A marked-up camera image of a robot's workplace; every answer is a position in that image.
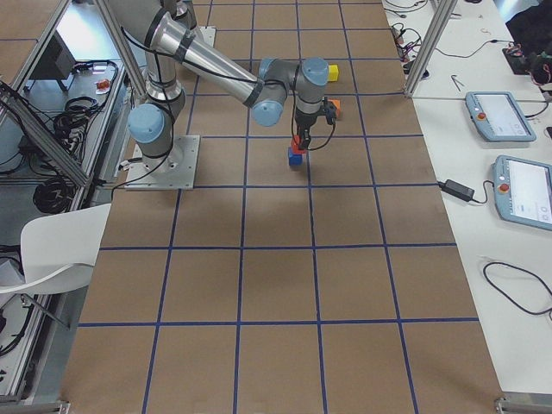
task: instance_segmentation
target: blue block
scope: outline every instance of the blue block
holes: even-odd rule
[[[290,166],[300,166],[303,164],[303,155],[294,154],[291,147],[287,148],[287,159],[289,160]]]

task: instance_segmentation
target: grid floor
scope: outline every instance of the grid floor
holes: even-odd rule
[[[197,187],[116,194],[61,397],[78,414],[493,413],[498,381],[381,3],[195,4],[249,70],[338,64],[336,137],[290,169],[291,103],[264,129],[179,70]]]

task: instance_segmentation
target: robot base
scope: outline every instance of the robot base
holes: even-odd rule
[[[191,190],[196,177],[196,165],[198,163],[199,135],[175,136],[174,144],[179,146],[184,154],[180,162],[170,172],[157,173],[156,171],[124,186],[127,190]],[[141,150],[135,147],[134,158],[141,157]],[[148,170],[141,163],[130,165],[127,181],[138,179],[147,174]]]

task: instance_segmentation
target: white table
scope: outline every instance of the white table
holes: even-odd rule
[[[466,56],[492,39],[511,41],[506,28],[492,0],[481,3],[458,1],[461,19],[450,19],[445,28],[438,48],[448,54]],[[387,14],[390,24],[403,23],[405,28],[414,28],[423,37],[434,15],[431,4],[406,18]],[[414,41],[415,34],[409,31],[405,41]],[[532,84],[529,76],[514,75],[502,49],[507,43],[486,44],[478,53],[468,59],[452,58],[435,51],[428,64],[430,77],[421,81],[414,97],[430,98],[464,98],[467,91],[510,91],[518,101],[542,102],[543,96]],[[455,87],[451,75],[457,75],[465,86],[461,90]]]
[[[492,179],[491,165],[500,154],[552,162],[552,140],[544,128],[552,125],[552,110],[531,122],[538,134],[531,144],[489,143],[476,132],[464,102],[417,99],[418,119],[440,181],[453,179],[485,198],[482,182]],[[526,113],[538,112],[541,103],[521,105]],[[443,193],[448,218],[455,234],[462,264],[474,297],[492,362],[504,392],[552,394],[552,321],[533,317],[514,307],[483,278],[482,267],[491,260],[526,268],[552,286],[552,232],[499,218],[490,185],[489,202],[466,204]],[[499,285],[529,309],[551,306],[542,286],[519,274],[507,276]]]

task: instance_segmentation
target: white chair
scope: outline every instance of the white chair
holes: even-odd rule
[[[25,283],[0,286],[0,293],[19,293],[56,322],[32,295],[74,291],[90,284],[111,204],[44,216],[30,221],[21,234]]]

